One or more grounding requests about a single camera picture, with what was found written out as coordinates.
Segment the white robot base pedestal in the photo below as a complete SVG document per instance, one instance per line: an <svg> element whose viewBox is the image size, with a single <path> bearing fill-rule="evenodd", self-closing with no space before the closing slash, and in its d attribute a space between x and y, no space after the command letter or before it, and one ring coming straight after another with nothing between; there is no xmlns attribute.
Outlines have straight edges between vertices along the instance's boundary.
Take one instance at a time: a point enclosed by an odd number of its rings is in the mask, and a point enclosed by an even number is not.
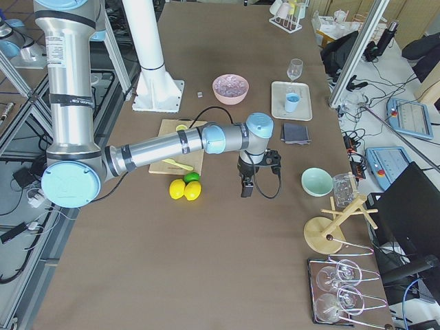
<svg viewBox="0 0 440 330"><path fill-rule="evenodd" d="M133 110L177 113L184 81L166 71L153 2L128 0L123 6L141 69Z"/></svg>

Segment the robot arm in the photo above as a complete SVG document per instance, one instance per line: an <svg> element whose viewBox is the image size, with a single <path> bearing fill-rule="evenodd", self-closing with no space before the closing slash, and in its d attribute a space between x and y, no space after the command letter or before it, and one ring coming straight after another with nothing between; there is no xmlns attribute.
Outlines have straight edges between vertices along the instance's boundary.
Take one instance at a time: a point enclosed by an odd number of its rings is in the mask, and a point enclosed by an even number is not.
<svg viewBox="0 0 440 330"><path fill-rule="evenodd" d="M244 65L256 49L245 29L262 12L234 4L168 3L157 18L149 1L124 1L140 65L133 96L120 110L105 146L93 134L91 38L102 22L101 1L35 1L36 24L48 51L52 144L41 188L53 204L81 208L105 198L102 187L133 171L178 155L203 151L217 160L236 158L241 194L257 189L256 175L281 175L281 157L270 148L274 120L268 110L240 120L209 121L159 135L163 117L199 119L197 83L209 85L219 70Z"/></svg>

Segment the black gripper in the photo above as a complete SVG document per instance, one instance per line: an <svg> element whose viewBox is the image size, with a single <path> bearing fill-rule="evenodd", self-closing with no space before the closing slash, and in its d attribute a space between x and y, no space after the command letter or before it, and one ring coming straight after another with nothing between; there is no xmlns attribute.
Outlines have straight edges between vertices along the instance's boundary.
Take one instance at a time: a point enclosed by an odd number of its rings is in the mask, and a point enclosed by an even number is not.
<svg viewBox="0 0 440 330"><path fill-rule="evenodd" d="M281 176L281 155L277 150L267 149L260 154L241 151L238 158L238 170L241 174L241 197L252 196L254 190L254 175L259 168L268 167L274 175Z"/></svg>

